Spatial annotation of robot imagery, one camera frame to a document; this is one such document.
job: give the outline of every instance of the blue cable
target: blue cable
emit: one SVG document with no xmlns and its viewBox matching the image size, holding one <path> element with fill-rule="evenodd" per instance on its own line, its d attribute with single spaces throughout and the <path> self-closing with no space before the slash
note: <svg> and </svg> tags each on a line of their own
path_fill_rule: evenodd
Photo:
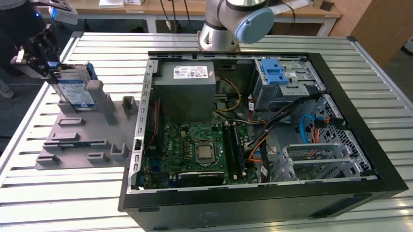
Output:
<svg viewBox="0 0 413 232">
<path fill-rule="evenodd" d="M 300 132 L 301 132 L 301 138 L 305 144 L 309 143 L 308 138 L 305 136 L 305 131 L 304 131 L 304 121 L 307 117 L 311 118 L 312 120 L 316 120 L 315 117 L 309 114 L 305 114 L 300 120 Z"/>
</svg>

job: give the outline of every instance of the gray device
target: gray device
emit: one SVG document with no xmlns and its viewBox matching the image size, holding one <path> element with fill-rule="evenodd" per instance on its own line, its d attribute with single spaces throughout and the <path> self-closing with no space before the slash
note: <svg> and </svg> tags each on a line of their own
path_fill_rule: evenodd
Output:
<svg viewBox="0 0 413 232">
<path fill-rule="evenodd" d="M 154 78 L 154 89 L 164 100 L 166 122 L 212 121 L 216 95 L 213 62 L 166 62 L 161 77 Z"/>
</svg>

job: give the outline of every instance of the blue drive bay latch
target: blue drive bay latch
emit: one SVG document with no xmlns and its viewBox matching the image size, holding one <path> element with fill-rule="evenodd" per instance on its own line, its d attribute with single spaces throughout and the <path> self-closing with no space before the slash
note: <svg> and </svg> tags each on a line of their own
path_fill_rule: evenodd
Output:
<svg viewBox="0 0 413 232">
<path fill-rule="evenodd" d="M 263 59 L 263 69 L 267 75 L 267 82 L 269 85 L 288 85 L 289 78 L 284 75 L 284 68 L 277 59 Z"/>
</svg>

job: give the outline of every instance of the metal table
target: metal table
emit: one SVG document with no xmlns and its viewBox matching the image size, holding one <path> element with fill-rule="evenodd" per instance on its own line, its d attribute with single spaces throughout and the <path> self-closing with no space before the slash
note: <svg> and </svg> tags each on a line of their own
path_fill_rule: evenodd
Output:
<svg viewBox="0 0 413 232">
<path fill-rule="evenodd" d="M 196 35 L 78 33 L 62 55 L 90 60 L 114 100 L 141 97 L 148 51 L 197 50 Z M 347 90 L 411 190 L 337 218 L 198 229 L 197 231 L 412 231 L 413 105 L 357 42 L 347 38 L 268 36 L 244 51 L 317 52 Z M 35 160 L 59 113 L 45 84 L 0 159 L 0 231 L 144 231 L 118 212 L 124 168 L 38 171 Z"/>
</svg>

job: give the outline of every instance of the green motherboard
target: green motherboard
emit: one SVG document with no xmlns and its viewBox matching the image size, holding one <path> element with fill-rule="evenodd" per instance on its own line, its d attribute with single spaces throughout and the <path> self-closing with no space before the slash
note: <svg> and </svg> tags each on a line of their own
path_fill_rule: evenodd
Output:
<svg viewBox="0 0 413 232">
<path fill-rule="evenodd" d="M 249 141 L 248 128 L 244 123 L 237 127 L 240 147 Z M 247 167 L 243 155 L 235 158 L 229 168 L 228 138 L 224 135 L 225 124 L 168 124 L 164 137 L 164 154 L 149 159 L 152 172 L 148 175 L 149 187 L 153 189 L 174 188 L 172 174 L 182 172 L 224 172 L 224 185 L 257 183 L 256 167 Z M 239 177 L 229 172 L 243 166 Z"/>
</svg>

